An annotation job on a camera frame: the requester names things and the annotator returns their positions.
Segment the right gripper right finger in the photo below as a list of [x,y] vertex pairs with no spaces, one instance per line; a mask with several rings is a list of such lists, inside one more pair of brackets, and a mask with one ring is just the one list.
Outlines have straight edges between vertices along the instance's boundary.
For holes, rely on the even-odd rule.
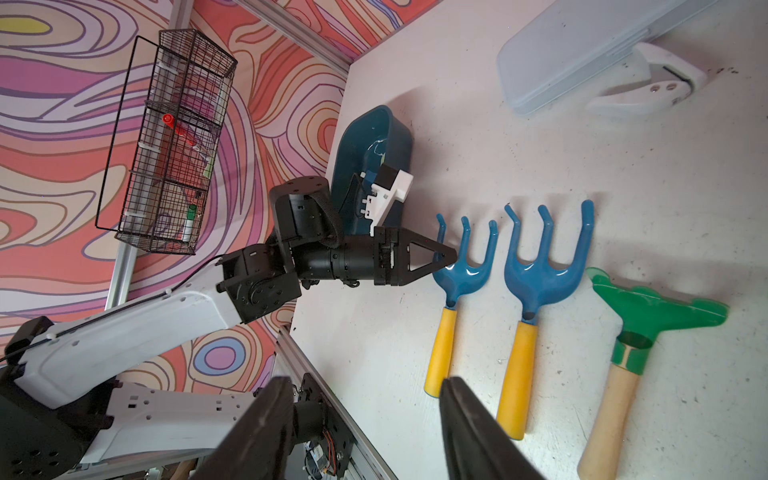
[[462,378],[442,382],[439,408],[451,480],[542,477]]

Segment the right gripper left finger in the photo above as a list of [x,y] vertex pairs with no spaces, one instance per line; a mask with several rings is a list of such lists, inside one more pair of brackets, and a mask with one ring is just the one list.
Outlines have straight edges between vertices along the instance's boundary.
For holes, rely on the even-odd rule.
[[275,377],[195,473],[196,479],[282,479],[293,442],[293,384]]

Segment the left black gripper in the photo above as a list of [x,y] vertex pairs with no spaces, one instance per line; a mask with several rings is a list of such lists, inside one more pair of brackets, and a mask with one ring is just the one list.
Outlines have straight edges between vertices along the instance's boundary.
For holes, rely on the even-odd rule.
[[453,265],[457,251],[406,228],[376,227],[374,235],[351,235],[337,247],[307,243],[293,249],[298,278],[305,287],[339,280],[356,287],[405,286]]

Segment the yellow handled tool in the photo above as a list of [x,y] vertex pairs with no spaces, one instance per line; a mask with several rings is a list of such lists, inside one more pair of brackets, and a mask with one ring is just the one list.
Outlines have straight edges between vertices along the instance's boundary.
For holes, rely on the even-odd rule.
[[436,284],[446,294],[446,301],[433,343],[424,383],[425,393],[433,398],[440,396],[442,383],[450,373],[457,323],[458,300],[464,295],[475,293],[487,283],[492,271],[498,242],[498,224],[495,220],[491,220],[489,222],[489,239],[483,262],[479,267],[471,266],[467,261],[471,227],[466,216],[461,218],[461,222],[463,232],[459,245],[458,260],[453,265],[432,274]]

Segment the blue rake yellow handle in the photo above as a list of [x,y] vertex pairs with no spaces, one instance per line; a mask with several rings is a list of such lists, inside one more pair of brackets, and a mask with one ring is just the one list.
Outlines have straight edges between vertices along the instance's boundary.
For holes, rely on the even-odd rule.
[[538,207],[543,231],[537,257],[529,264],[518,258],[521,221],[511,206],[507,205],[505,212],[513,222],[513,231],[504,281],[509,292],[520,301],[522,313],[504,375],[496,420],[509,438],[521,440],[526,433],[532,394],[539,310],[568,298],[579,286],[593,238],[595,210],[591,200],[582,202],[582,225],[575,253],[571,264],[563,269],[554,268],[549,261],[554,221],[546,206]]

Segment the green rake wooden handle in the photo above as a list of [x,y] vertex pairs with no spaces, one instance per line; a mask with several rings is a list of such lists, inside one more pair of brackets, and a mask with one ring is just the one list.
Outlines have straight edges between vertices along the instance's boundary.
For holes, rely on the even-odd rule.
[[615,479],[627,419],[658,336],[665,331],[716,327],[729,306],[715,300],[679,301],[647,286],[616,285],[597,267],[586,269],[597,295],[621,318],[602,400],[577,473],[581,479]]

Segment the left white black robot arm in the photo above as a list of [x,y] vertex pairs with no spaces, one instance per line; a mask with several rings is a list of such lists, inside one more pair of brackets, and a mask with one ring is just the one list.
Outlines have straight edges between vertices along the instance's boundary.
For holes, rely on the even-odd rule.
[[322,280],[404,286],[457,259],[402,227],[344,231],[329,184],[305,176],[269,194],[266,241],[218,256],[176,286],[69,323],[40,316],[7,343],[1,367],[1,475],[54,479],[80,463],[213,449],[250,406],[132,386],[120,375],[177,346],[260,319]]

